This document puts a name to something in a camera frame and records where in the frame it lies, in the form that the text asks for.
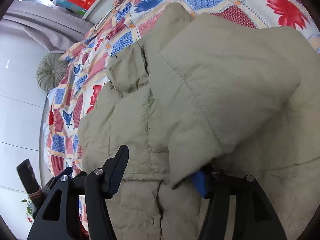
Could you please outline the khaki puffer jacket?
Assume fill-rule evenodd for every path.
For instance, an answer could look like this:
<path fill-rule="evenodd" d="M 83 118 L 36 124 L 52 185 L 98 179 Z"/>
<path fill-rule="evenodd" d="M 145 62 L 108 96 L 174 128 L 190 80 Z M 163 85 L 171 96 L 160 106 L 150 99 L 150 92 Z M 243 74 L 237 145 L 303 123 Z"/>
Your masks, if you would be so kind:
<path fill-rule="evenodd" d="M 107 202 L 118 239 L 197 239 L 208 205 L 191 175 L 253 175 L 288 239 L 319 206 L 319 56 L 291 27 L 252 29 L 169 3 L 110 57 L 78 129 L 91 172 L 121 145 L 129 162 Z"/>

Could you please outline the round grey-green pleated cushion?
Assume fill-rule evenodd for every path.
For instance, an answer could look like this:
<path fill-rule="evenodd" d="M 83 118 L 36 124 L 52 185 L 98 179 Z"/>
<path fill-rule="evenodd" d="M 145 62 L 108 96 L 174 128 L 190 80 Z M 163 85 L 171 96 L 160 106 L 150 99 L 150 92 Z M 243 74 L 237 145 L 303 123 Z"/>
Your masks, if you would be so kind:
<path fill-rule="evenodd" d="M 47 54 L 37 68 L 37 83 L 39 87 L 46 92 L 57 87 L 65 77 L 68 62 L 60 61 L 59 58 L 61 55 L 60 53 Z"/>

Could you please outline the grey curtain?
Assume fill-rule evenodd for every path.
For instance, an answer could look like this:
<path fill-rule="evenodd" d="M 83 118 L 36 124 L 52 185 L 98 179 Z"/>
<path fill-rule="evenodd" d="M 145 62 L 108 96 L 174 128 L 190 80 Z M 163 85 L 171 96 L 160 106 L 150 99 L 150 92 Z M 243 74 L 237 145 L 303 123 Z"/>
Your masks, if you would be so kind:
<path fill-rule="evenodd" d="M 24 32 L 47 51 L 66 51 L 82 41 L 93 24 L 50 0 L 15 0 L 1 19 L 1 27 Z"/>

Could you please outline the teal box on windowsill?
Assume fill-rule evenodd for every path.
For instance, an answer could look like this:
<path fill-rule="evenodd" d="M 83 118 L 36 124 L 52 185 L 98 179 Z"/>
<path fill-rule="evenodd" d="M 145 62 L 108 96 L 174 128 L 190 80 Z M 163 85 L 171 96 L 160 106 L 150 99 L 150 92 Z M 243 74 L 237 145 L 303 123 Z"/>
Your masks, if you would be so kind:
<path fill-rule="evenodd" d="M 82 16 L 84 16 L 84 14 L 87 12 L 86 9 L 84 9 L 84 8 L 82 8 L 82 7 L 76 5 L 68 0 L 53 0 L 53 3 L 57 6 L 64 7 L 68 10 L 71 10 L 72 12 L 76 12 Z"/>

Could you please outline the patchwork leaf print bedspread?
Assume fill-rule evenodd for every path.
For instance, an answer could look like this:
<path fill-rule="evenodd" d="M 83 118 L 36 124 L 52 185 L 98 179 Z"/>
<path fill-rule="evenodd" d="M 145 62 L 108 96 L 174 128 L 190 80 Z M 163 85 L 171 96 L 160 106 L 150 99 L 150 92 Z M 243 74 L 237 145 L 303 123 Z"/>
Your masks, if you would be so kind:
<path fill-rule="evenodd" d="M 169 3 L 181 4 L 192 16 L 208 13 L 252 29 L 291 27 L 319 56 L 319 29 L 300 0 L 118 0 L 84 39 L 61 57 L 68 68 L 51 105 L 47 139 L 53 174 L 68 165 L 74 174 L 85 171 L 78 129 L 108 82 L 110 57 L 148 34 Z"/>

